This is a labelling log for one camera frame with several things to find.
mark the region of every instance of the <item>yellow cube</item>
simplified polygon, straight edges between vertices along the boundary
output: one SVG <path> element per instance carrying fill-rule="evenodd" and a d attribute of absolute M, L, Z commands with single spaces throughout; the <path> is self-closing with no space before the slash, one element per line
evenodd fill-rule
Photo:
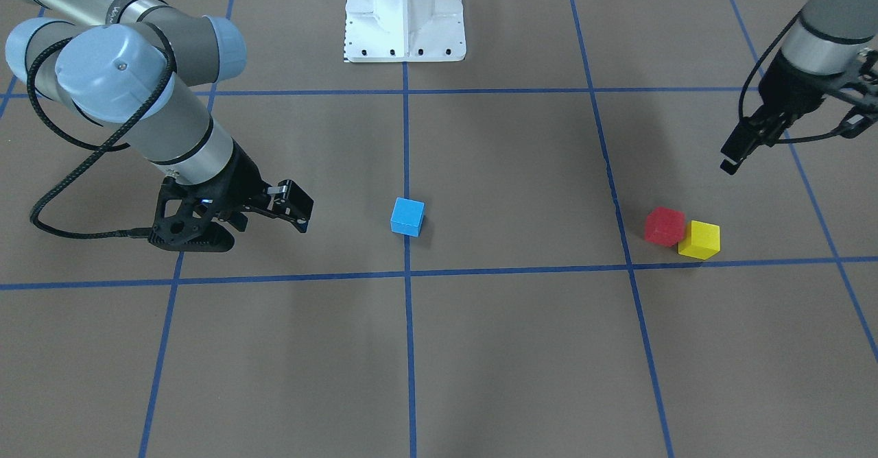
<path fill-rule="evenodd" d="M 719 226 L 690 221 L 686 226 L 686 237 L 678 245 L 677 251 L 689 258 L 711 258 L 719 252 Z"/>

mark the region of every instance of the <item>blue joint cover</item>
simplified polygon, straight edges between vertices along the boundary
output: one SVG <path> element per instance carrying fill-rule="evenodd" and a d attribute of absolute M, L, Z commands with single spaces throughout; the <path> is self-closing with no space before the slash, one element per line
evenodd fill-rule
<path fill-rule="evenodd" d="M 219 76 L 217 82 L 238 77 L 247 67 L 247 43 L 238 27 L 223 17 L 205 16 L 213 24 L 219 47 Z"/>
<path fill-rule="evenodd" d="M 140 108 L 162 79 L 162 52 L 131 27 L 98 26 L 76 36 L 58 56 L 56 75 L 76 105 L 101 121 L 123 123 Z M 164 108 L 174 78 L 143 118 Z"/>
<path fill-rule="evenodd" d="M 420 235 L 420 226 L 424 221 L 424 203 L 411 199 L 396 198 L 393 214 L 390 218 L 390 229 L 411 237 Z"/>
<path fill-rule="evenodd" d="M 27 80 L 27 65 L 25 64 L 27 62 L 27 47 L 31 43 L 31 38 L 37 34 L 41 27 L 51 23 L 68 23 L 68 21 L 44 17 L 29 19 L 14 27 L 6 39 L 6 64 L 9 64 L 12 73 L 22 83 Z"/>

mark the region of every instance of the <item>light blue cap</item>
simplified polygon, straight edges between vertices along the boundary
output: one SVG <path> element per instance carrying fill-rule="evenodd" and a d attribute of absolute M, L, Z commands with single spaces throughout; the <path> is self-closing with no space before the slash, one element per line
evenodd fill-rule
<path fill-rule="evenodd" d="M 247 43 L 238 27 L 224 17 L 205 16 L 213 24 L 219 47 L 219 76 L 217 82 L 238 77 L 247 67 Z"/>
<path fill-rule="evenodd" d="M 31 43 L 31 38 L 37 33 L 41 27 L 50 23 L 67 23 L 58 19 L 35 17 L 24 21 L 19 26 L 14 27 L 12 33 L 6 39 L 6 64 L 9 64 L 10 70 L 18 77 L 21 82 L 27 80 L 27 46 Z"/>
<path fill-rule="evenodd" d="M 76 36 L 58 56 L 56 75 L 76 105 L 101 121 L 123 123 L 143 105 L 162 79 L 162 52 L 131 27 L 98 26 Z M 161 110 L 174 78 L 144 118 Z"/>

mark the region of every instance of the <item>cube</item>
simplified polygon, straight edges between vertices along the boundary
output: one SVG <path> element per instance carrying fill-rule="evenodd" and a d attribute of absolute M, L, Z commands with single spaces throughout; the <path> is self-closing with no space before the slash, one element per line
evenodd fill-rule
<path fill-rule="evenodd" d="M 646 217 L 646 231 L 643 237 L 647 242 L 670 248 L 680 243 L 684 236 L 686 236 L 686 215 L 683 212 L 658 207 Z"/>
<path fill-rule="evenodd" d="M 677 251 L 689 258 L 711 258 L 719 252 L 719 226 L 690 221 L 686 226 L 686 237 L 680 242 Z"/>
<path fill-rule="evenodd" d="M 424 203 L 411 199 L 396 198 L 393 214 L 390 217 L 390 230 L 395 233 L 417 237 L 420 225 L 424 222 Z"/>

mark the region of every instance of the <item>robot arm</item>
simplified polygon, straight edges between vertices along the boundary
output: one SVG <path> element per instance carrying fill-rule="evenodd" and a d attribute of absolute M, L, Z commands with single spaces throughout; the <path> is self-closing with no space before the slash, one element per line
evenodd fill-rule
<path fill-rule="evenodd" d="M 78 23 L 35 18 L 7 40 L 6 60 L 27 81 L 38 113 L 35 92 L 97 126 L 119 130 L 151 105 L 126 127 L 123 142 L 166 175 L 156 219 L 147 229 L 117 236 L 172 251 L 225 252 L 233 236 L 214 219 L 244 231 L 245 212 L 307 230 L 313 200 L 292 180 L 276 186 L 263 181 L 253 160 L 189 89 L 244 70 L 246 46 L 230 21 L 189 17 L 162 0 L 24 1 L 58 9 Z M 168 64 L 176 71 L 159 92 Z M 32 221 L 51 229 L 35 215 Z"/>
<path fill-rule="evenodd" d="M 853 138 L 878 121 L 878 53 L 866 48 L 878 32 L 878 0 L 809 0 L 759 83 L 763 105 L 740 122 L 722 146 L 722 169 L 734 174 L 760 145 Z M 853 105 L 822 136 L 781 140 L 783 131 L 815 111 L 826 96 Z"/>

